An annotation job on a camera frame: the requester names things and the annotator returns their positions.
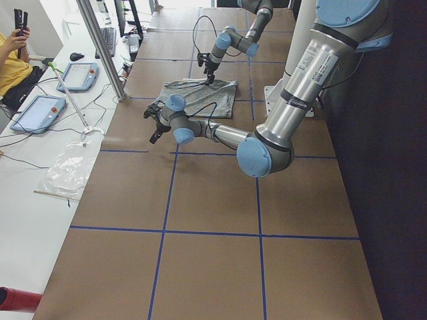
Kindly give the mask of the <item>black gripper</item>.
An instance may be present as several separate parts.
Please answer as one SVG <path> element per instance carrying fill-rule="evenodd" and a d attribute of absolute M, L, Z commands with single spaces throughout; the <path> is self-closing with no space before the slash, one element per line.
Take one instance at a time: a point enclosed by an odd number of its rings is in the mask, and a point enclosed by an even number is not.
<path fill-rule="evenodd" d="M 153 133 L 153 135 L 150 137 L 149 142 L 151 144 L 155 144 L 157 140 L 164 134 L 171 130 L 171 127 L 168 125 L 164 125 L 160 121 L 156 122 L 156 129 Z"/>
<path fill-rule="evenodd" d="M 205 62 L 204 73 L 207 75 L 207 84 L 210 85 L 214 82 L 215 75 L 214 72 L 218 69 L 219 65 L 217 63 Z"/>

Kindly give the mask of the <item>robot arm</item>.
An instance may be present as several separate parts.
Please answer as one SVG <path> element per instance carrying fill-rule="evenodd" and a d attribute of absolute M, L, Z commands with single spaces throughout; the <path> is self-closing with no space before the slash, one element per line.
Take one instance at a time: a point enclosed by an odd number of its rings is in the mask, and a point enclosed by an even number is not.
<path fill-rule="evenodd" d="M 264 123 L 246 132 L 185 112 L 185 99 L 174 94 L 160 107 L 150 105 L 145 118 L 156 123 L 155 143 L 172 132 L 180 145 L 205 137 L 234 148 L 240 169 L 251 177 L 284 170 L 293 160 L 292 135 L 340 60 L 355 52 L 386 47 L 391 40 L 389 1 L 316 1 L 310 41 Z"/>
<path fill-rule="evenodd" d="M 254 57 L 259 48 L 258 41 L 261 34 L 272 20 L 274 7 L 271 1 L 238 0 L 237 3 L 246 11 L 256 14 L 256 18 L 245 36 L 240 35 L 233 26 L 228 25 L 216 37 L 210 53 L 197 54 L 198 65 L 200 67 L 205 65 L 203 73 L 207 75 L 207 84 L 214 82 L 214 72 L 220 66 L 229 47 L 238 50 L 240 53 L 245 53 L 248 57 Z"/>

